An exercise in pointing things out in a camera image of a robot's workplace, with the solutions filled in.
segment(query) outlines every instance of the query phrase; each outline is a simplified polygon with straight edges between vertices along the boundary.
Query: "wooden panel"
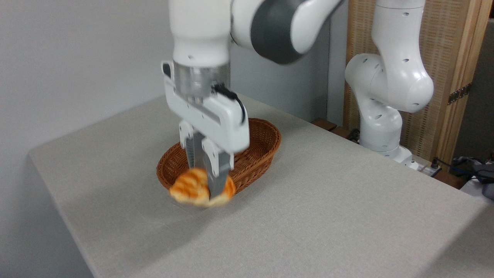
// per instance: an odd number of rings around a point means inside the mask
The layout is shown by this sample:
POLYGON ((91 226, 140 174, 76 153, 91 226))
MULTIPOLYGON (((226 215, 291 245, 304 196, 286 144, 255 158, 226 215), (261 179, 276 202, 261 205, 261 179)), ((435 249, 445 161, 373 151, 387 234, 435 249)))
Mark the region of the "wooden panel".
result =
MULTIPOLYGON (((453 84, 460 89, 471 83, 479 58, 492 0, 472 0, 463 32, 462 46, 455 69, 453 84)), ((451 162, 468 98, 448 105, 439 137, 436 155, 451 162)))

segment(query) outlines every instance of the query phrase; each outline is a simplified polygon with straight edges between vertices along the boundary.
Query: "woven screen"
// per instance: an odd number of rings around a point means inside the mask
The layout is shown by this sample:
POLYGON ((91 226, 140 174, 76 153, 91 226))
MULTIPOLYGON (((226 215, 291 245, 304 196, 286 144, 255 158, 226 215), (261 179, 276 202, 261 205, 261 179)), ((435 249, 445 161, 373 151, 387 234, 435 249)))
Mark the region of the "woven screen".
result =
MULTIPOLYGON (((371 29, 375 0, 350 0, 347 62, 359 53, 378 53, 372 42, 371 29)), ((461 34, 469 6, 466 0, 427 0, 420 32, 420 53, 425 69, 434 81, 434 95, 421 111, 403 117, 400 144, 425 159, 435 155, 444 121, 452 75, 461 34)), ((346 129, 359 128, 360 116, 356 99, 345 87, 344 120, 346 129)))

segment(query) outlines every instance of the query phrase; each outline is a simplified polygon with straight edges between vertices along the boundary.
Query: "metal hinge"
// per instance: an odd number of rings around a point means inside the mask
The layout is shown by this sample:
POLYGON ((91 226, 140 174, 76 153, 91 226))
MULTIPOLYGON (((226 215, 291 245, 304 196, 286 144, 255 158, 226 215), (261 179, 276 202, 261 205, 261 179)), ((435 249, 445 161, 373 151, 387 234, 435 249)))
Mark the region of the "metal hinge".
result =
POLYGON ((466 85, 465 87, 458 89, 454 91, 453 93, 450 94, 450 98, 448 99, 448 105, 452 104, 453 102, 459 100, 460 98, 463 98, 464 96, 468 95, 470 93, 470 89, 472 88, 472 83, 466 85))

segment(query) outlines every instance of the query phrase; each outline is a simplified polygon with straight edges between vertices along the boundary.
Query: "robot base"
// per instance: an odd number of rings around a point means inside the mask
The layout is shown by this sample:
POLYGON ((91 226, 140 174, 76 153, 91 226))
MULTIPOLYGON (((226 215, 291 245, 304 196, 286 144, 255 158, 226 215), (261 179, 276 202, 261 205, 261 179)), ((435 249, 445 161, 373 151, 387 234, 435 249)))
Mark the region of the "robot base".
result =
POLYGON ((398 146, 392 151, 377 151, 377 153, 389 157, 394 161, 408 166, 414 170, 417 170, 419 167, 419 164, 413 160, 412 153, 407 148, 404 148, 402 146, 398 146))

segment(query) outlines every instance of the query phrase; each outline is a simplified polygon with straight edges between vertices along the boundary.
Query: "white wall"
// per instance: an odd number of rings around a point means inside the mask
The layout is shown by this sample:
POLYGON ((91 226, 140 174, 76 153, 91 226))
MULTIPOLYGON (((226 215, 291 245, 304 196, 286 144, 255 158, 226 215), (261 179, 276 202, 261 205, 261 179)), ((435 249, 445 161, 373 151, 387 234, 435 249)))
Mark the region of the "white wall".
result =
POLYGON ((331 30, 329 33, 327 120, 343 126, 348 0, 341 2, 329 20, 331 30))
MULTIPOLYGON (((90 277, 27 153, 162 96, 167 22, 163 0, 0 1, 0 277, 90 277)), ((324 117, 324 36, 290 66, 234 48, 233 89, 324 117)))

